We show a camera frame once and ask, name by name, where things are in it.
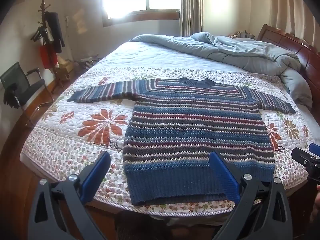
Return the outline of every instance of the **quilted bedspread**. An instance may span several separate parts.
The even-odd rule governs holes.
[[[314,140],[300,111],[277,76],[123,63],[122,60],[117,62],[107,56],[76,80],[39,120],[26,140],[22,153],[47,174],[64,180],[72,173],[78,174],[86,165],[93,163],[102,151],[107,150],[111,156],[111,167],[95,199],[108,205],[152,215],[178,217],[228,212],[233,208],[233,202],[133,206],[123,170],[122,147],[134,102],[125,99],[96,103],[67,102],[74,91],[109,82],[154,77],[209,78],[219,83],[248,86],[291,103],[296,114],[260,112],[274,148],[274,176],[281,178],[285,189],[306,180],[304,167],[292,160],[291,151],[295,147],[308,151],[308,145]]]

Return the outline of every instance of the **human hand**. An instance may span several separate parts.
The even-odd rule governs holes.
[[[320,185],[317,185],[317,190],[320,191]],[[315,199],[315,203],[313,205],[313,210],[310,215],[310,223],[312,223],[313,220],[317,217],[319,210],[320,210],[320,192],[318,192]]]

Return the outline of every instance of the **chair seat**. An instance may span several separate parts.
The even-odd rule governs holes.
[[[25,92],[19,95],[18,100],[21,106],[25,105],[27,101],[34,95],[38,89],[44,85],[44,79],[39,80],[38,82],[34,83],[30,87],[27,88]]]

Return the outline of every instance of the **window frame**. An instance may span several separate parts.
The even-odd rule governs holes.
[[[102,8],[102,26],[108,27],[119,23],[139,22],[148,20],[179,20],[180,9],[150,9],[149,0],[146,0],[146,10],[133,11],[121,18],[108,19],[108,14],[103,8],[103,2],[101,0]]]

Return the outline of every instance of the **striped sweater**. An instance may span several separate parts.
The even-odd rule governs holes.
[[[210,79],[116,82],[77,91],[68,101],[119,98],[135,101],[123,148],[133,205],[224,199],[209,167],[212,151],[271,181],[274,154],[259,108],[295,113],[277,97]]]

